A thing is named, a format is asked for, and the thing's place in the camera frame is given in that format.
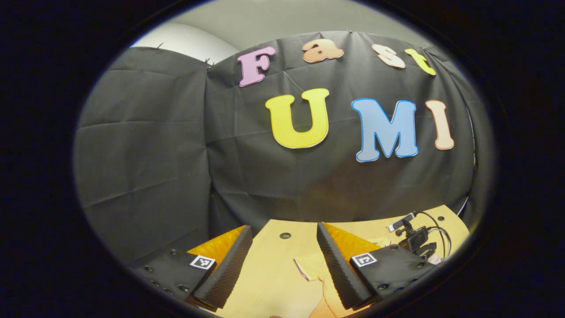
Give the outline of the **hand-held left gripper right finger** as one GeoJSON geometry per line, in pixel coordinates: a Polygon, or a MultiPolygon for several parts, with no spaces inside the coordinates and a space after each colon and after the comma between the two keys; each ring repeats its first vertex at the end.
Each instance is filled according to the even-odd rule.
{"type": "Polygon", "coordinates": [[[393,297],[437,267],[398,244],[379,247],[326,222],[317,223],[316,239],[345,309],[393,297]]]}

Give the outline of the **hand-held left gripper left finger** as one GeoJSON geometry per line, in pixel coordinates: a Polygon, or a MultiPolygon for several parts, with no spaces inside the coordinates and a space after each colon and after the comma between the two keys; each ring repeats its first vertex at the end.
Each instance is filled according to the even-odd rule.
{"type": "Polygon", "coordinates": [[[208,241],[188,234],[133,261],[132,271],[179,302],[215,312],[232,294],[252,239],[248,225],[208,241]]]}

